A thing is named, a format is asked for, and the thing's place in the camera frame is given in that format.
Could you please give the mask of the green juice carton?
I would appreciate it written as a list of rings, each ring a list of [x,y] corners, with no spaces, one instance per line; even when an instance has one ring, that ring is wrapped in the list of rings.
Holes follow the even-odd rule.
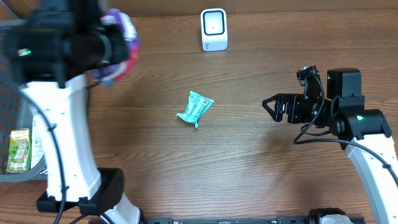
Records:
[[[12,130],[9,142],[7,171],[21,173],[30,169],[31,162],[30,129]]]

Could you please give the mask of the white tube gold cap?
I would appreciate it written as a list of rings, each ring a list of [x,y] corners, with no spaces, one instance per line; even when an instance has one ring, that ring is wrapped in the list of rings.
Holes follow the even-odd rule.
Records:
[[[32,120],[32,155],[31,155],[31,163],[30,163],[30,168],[34,168],[39,161],[41,160],[43,154],[44,154],[44,149],[42,146],[42,140],[40,137],[40,131],[38,127],[38,120],[40,119],[40,115],[35,115]]]

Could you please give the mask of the purple snack package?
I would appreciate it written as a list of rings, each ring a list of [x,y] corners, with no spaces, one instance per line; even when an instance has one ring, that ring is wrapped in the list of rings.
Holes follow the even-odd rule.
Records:
[[[131,18],[119,9],[111,8],[101,18],[102,22],[113,22],[120,26],[129,51],[129,58],[119,64],[91,70],[91,76],[101,85],[111,86],[122,80],[134,68],[139,51],[139,36]]]

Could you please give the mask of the teal snack packet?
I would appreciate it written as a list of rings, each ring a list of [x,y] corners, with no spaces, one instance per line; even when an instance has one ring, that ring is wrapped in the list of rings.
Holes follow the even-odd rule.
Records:
[[[198,127],[198,120],[211,107],[214,100],[201,96],[194,91],[190,91],[188,104],[183,113],[177,113],[177,116],[187,123],[193,123]]]

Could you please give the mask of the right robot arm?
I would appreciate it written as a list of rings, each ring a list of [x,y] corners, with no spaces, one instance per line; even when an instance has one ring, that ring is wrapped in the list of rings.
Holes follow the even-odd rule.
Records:
[[[324,87],[316,66],[297,71],[302,94],[279,93],[262,101],[275,122],[283,115],[301,124],[294,144],[336,142],[361,179],[376,223],[397,223],[397,155],[381,110],[366,109],[357,68],[327,71]]]

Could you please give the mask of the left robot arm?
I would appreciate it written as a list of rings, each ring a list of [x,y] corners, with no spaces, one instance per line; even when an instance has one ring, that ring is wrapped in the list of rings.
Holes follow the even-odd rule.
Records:
[[[85,73],[129,58],[108,11],[106,1],[41,1],[5,33],[2,49],[17,77],[7,86],[39,117],[48,174],[37,209],[61,217],[78,207],[83,217],[138,224],[142,213],[124,194],[123,171],[96,165],[88,127]]]

